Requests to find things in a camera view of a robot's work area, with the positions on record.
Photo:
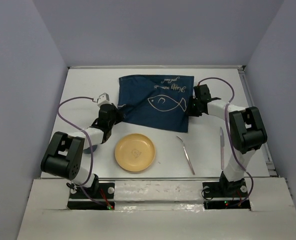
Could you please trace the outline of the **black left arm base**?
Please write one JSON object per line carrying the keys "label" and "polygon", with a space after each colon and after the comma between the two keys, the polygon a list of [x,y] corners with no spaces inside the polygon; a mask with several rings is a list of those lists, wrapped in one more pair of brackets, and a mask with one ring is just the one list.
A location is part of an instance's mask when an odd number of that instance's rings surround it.
{"label": "black left arm base", "polygon": [[85,193],[74,183],[66,183],[69,188],[67,208],[70,210],[114,210],[115,183],[111,181],[99,182],[97,190],[84,188]]}

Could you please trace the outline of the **dark blue cup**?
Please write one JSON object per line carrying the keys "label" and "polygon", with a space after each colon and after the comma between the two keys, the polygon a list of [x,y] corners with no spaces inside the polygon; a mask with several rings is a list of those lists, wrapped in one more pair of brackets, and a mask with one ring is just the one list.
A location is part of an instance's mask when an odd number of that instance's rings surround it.
{"label": "dark blue cup", "polygon": [[96,149],[97,149],[97,145],[93,145],[92,147],[88,147],[87,149],[84,149],[83,150],[83,153],[84,154],[91,154],[91,153],[93,153]]}

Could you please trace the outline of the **dark blue patterned cloth napkin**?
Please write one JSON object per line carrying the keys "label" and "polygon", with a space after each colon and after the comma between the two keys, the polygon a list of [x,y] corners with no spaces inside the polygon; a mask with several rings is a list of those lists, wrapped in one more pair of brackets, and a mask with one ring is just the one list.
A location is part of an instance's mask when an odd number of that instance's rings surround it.
{"label": "dark blue patterned cloth napkin", "polygon": [[118,109],[126,123],[186,133],[193,86],[194,77],[187,75],[123,76],[119,78]]}

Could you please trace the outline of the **tan round plate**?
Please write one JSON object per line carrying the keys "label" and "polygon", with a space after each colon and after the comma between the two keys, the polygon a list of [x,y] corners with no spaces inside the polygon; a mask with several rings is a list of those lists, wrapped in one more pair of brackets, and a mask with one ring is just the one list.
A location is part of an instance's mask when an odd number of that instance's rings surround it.
{"label": "tan round plate", "polygon": [[133,173],[149,168],[155,159],[156,148],[150,138],[133,133],[121,138],[115,146],[115,159],[118,165]]}

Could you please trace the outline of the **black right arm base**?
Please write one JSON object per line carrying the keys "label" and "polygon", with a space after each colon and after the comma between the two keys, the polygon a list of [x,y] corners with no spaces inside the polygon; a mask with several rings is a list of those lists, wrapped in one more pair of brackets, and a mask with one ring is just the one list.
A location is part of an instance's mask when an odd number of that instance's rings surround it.
{"label": "black right arm base", "polygon": [[220,189],[218,181],[202,183],[201,196],[204,199],[205,210],[248,209],[251,210],[250,201],[244,200],[248,195],[247,186],[243,180],[241,184],[224,192]]}

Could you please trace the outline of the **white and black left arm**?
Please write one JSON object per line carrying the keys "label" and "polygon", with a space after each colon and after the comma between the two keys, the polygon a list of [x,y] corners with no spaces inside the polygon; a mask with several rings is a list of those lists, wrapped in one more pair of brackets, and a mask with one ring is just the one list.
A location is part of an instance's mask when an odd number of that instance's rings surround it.
{"label": "white and black left arm", "polygon": [[99,179],[92,170],[81,166],[83,151],[89,148],[93,158],[93,146],[104,144],[113,126],[123,119],[124,115],[114,104],[103,103],[98,118],[87,129],[74,134],[55,132],[41,161],[41,171],[70,180],[86,197],[94,197],[98,193]]}

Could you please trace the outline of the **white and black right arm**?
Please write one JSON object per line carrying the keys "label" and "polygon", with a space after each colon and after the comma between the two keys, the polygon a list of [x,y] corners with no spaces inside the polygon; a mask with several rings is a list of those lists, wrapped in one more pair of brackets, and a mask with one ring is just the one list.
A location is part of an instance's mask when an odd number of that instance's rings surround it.
{"label": "white and black right arm", "polygon": [[212,97],[205,84],[193,89],[195,96],[189,99],[187,114],[190,117],[207,114],[225,121],[232,156],[221,173],[218,190],[223,196],[229,196],[241,187],[250,159],[267,141],[259,109],[235,106]]}

